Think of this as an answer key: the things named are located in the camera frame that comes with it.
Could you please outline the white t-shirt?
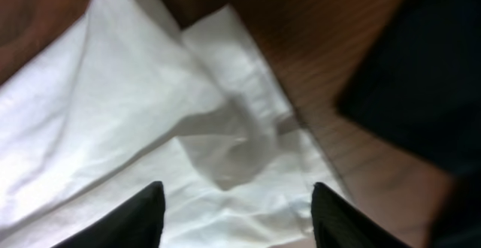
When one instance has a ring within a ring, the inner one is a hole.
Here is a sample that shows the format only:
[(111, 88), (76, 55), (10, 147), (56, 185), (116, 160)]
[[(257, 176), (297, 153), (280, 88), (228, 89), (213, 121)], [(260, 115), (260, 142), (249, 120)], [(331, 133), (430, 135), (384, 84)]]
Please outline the white t-shirt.
[(152, 183), (163, 247), (313, 242), (343, 186), (230, 7), (182, 30), (161, 0), (92, 0), (1, 87), (1, 245), (52, 247)]

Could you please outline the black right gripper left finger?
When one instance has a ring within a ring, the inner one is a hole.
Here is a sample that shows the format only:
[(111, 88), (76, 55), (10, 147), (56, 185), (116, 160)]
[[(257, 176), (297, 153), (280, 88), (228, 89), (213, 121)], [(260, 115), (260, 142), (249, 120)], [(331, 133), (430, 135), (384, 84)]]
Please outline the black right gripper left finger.
[(55, 248), (158, 248), (164, 215), (164, 187), (155, 181)]

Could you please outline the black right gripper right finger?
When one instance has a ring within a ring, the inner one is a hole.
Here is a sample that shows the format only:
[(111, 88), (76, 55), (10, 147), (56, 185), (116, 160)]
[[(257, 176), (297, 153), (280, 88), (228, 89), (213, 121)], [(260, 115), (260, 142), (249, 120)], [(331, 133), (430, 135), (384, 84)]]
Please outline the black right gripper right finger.
[(311, 216), (317, 248), (408, 248), (324, 183), (316, 183)]

